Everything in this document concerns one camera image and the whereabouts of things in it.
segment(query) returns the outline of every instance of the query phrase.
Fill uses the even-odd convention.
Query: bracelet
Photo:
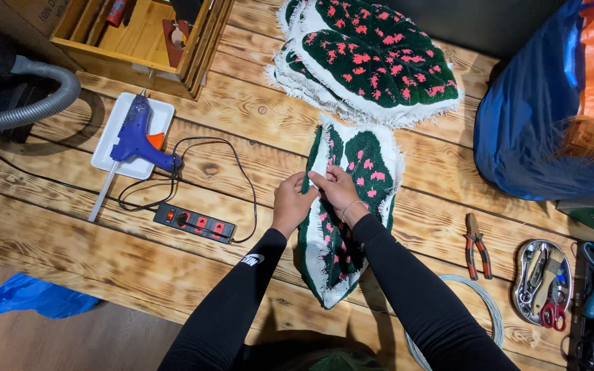
[[[361,200],[358,200],[358,201],[355,201],[355,202],[351,203],[351,204],[350,204],[350,206],[348,206],[348,207],[345,209],[345,211],[343,211],[343,212],[342,212],[341,221],[342,221],[343,223],[345,223],[345,214],[347,214],[347,211],[348,211],[348,210],[349,210],[349,209],[350,209],[350,208],[351,208],[351,207],[352,207],[352,206],[353,206],[355,203],[358,203],[358,202],[361,202]]]

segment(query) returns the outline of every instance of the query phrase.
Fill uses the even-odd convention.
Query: blue plastic sheet
[[[578,14],[569,0],[533,34],[478,107],[474,159],[505,192],[529,200],[594,195],[594,160],[562,156],[563,132],[579,110],[584,63]]]
[[[33,309],[42,316],[66,318],[88,311],[99,301],[91,295],[21,273],[0,286],[0,314]]]

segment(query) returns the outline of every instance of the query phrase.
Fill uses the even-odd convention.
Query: pliers
[[[483,234],[478,229],[478,222],[473,213],[466,214],[466,266],[469,268],[469,276],[472,280],[478,281],[476,264],[473,261],[473,245],[478,246],[483,260],[483,274],[485,279],[492,279],[492,266],[490,265],[490,254],[483,243]]]

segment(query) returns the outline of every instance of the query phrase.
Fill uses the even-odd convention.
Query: hand
[[[301,192],[305,172],[295,173],[281,182],[274,190],[274,221],[271,228],[290,238],[297,226],[306,218],[311,204],[318,197],[318,189],[311,187]]]
[[[361,203],[355,203],[345,214],[343,220],[342,214],[348,206],[359,200],[359,195],[356,194],[356,188],[352,181],[352,176],[346,173],[343,169],[335,165],[327,166],[326,177],[314,171],[308,172],[308,177],[315,183],[320,192],[324,193],[323,198],[327,200],[331,206],[334,207],[336,216],[344,223],[347,223],[352,228],[359,219],[368,214],[366,206]]]

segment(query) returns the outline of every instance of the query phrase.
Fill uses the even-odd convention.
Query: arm
[[[229,370],[286,243],[269,229],[189,316],[159,370]]]
[[[518,371],[458,296],[374,215],[351,217],[350,227],[400,323],[433,370]]]

